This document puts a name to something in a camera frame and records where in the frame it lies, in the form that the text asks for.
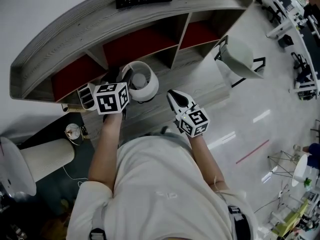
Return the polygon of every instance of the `person's arm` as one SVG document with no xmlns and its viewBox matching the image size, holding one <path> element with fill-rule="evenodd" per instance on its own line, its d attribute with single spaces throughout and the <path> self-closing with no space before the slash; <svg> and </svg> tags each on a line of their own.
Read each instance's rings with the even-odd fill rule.
<svg viewBox="0 0 320 240">
<path fill-rule="evenodd" d="M 89 181 L 105 184 L 111 191 L 116 180 L 121 122 L 122 113 L 109 114 L 105 119 L 88 175 Z"/>
<path fill-rule="evenodd" d="M 189 141 L 194 160 L 201 171 L 204 181 L 214 192 L 218 191 L 217 188 L 220 191 L 228 190 L 229 188 L 225 183 L 224 175 L 208 149 L 204 138 L 201 135 L 198 135 L 193 138 L 189 137 Z"/>
</svg>

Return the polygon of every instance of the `black chair leg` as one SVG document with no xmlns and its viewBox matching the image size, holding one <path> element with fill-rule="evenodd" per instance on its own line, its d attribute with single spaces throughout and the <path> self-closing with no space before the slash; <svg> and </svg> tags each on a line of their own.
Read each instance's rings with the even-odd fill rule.
<svg viewBox="0 0 320 240">
<path fill-rule="evenodd" d="M 263 68 L 263 67 L 266 66 L 266 57 L 255 58 L 255 59 L 253 60 L 253 63 L 255 63 L 255 62 L 262 62 L 262 64 L 261 64 L 260 66 L 258 66 L 258 67 L 254 70 L 254 72 L 258 72 L 259 69 L 261 69 L 261 68 Z"/>
<path fill-rule="evenodd" d="M 278 13 L 280 13 L 279 10 L 275 11 L 271 6 L 269 6 L 269 7 L 262 6 L 262 10 L 267 10 L 268 12 L 270 12 L 272 14 L 272 19 L 269 20 L 270 23 L 273 23 L 274 20 L 277 20 L 279 22 L 279 24 L 281 24 L 281 18 L 278 15 Z"/>
<path fill-rule="evenodd" d="M 229 36 L 228 36 L 228 35 L 224 36 L 223 38 L 220 39 L 220 41 L 219 41 L 215 46 L 216 46 L 216 47 L 219 46 L 222 42 L 224 42 L 224 44 L 227 45 L 227 44 L 228 44 L 228 39 L 229 39 Z M 220 60 L 220 59 L 221 59 L 221 58 L 220 58 L 220 55 L 221 55 L 221 52 L 220 52 L 220 48 L 219 48 L 218 53 L 217 53 L 216 56 L 214 57 L 214 60 L 215 60 L 215 61 L 216 61 L 217 59 Z"/>
<path fill-rule="evenodd" d="M 246 78 L 241 78 L 238 82 L 231 85 L 231 88 L 236 87 L 238 84 L 242 83 L 244 80 L 246 80 Z"/>
</svg>

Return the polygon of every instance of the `desk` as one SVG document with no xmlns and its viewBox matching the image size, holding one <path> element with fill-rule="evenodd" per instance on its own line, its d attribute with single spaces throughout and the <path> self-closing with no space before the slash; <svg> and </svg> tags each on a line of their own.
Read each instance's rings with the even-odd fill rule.
<svg viewBox="0 0 320 240">
<path fill-rule="evenodd" d="M 282 24 L 277 26 L 275 29 L 273 29 L 272 31 L 267 33 L 266 36 L 268 38 L 271 38 L 271 37 L 275 36 L 275 34 L 277 32 L 279 32 L 280 29 L 285 29 L 290 26 L 293 27 L 293 29 L 295 29 L 295 31 L 297 33 L 298 40 L 299 40 L 299 43 L 297 43 L 296 45 L 302 46 L 302 49 L 303 49 L 302 55 L 306 59 L 306 62 L 310 65 L 311 74 L 314 79 L 314 81 L 302 83 L 300 85 L 301 88 L 293 88 L 293 89 L 290 89 L 289 91 L 293 92 L 293 93 L 298 93 L 298 92 L 303 92 L 303 91 L 316 90 L 316 98 L 317 98 L 317 97 L 319 97 L 319 92 L 320 92 L 320 80 L 317 77 L 317 72 L 318 71 L 320 72 L 320 63 L 318 63 L 318 60 L 319 60 L 318 57 L 319 57 L 320 53 L 319 53 L 318 48 L 315 49 L 315 46 L 312 44 L 312 41 L 310 40 L 310 38 L 307 39 L 307 42 L 305 41 L 305 38 L 304 38 L 304 35 L 308 34 L 307 32 L 310 32 L 312 38 L 314 38 L 312 31 L 309 28 L 307 28 L 307 26 L 304 29 L 302 29 L 301 31 L 298 31 L 296 28 L 297 23 L 294 21 L 293 15 L 291 15 L 291 13 L 286 11 L 285 7 L 283 6 L 282 1 L 279 1 L 279 0 L 272 0 L 272 1 L 277 3 L 279 5 L 279 7 L 282 9 L 282 11 L 284 12 L 284 14 L 286 16 L 286 20 Z M 310 52 L 317 53 L 317 56 L 314 56 L 312 59 Z"/>
<path fill-rule="evenodd" d="M 296 212 L 290 212 L 287 217 L 284 219 L 284 223 L 279 223 L 273 233 L 277 234 L 279 237 L 283 237 L 286 233 L 292 230 L 300 221 L 302 215 L 305 213 L 308 207 L 308 200 L 305 200 L 304 203 Z"/>
</svg>

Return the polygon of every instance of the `white t-shirt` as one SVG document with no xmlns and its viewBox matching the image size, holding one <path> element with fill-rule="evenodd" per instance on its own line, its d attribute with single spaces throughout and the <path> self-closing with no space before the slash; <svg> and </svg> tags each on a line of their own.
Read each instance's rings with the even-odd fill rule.
<svg viewBox="0 0 320 240">
<path fill-rule="evenodd" d="M 245 193 L 221 192 L 246 215 L 255 236 L 257 222 Z M 97 211 L 107 240 L 232 239 L 226 203 L 206 184 L 191 153 L 171 137 L 140 137 L 119 148 L 114 194 L 102 183 L 84 182 L 66 239 L 87 240 L 97 228 Z"/>
</svg>

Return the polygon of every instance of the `strap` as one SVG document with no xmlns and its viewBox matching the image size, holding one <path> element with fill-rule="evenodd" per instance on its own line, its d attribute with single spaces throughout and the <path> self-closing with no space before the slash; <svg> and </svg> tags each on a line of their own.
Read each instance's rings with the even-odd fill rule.
<svg viewBox="0 0 320 240">
<path fill-rule="evenodd" d="M 252 240 L 251 228 L 247 217 L 234 205 L 228 205 L 233 240 Z"/>
<path fill-rule="evenodd" d="M 92 230 L 89 234 L 90 240 L 107 240 L 106 233 L 103 230 L 103 210 L 104 207 L 101 206 L 97 208 L 92 217 Z"/>
</svg>

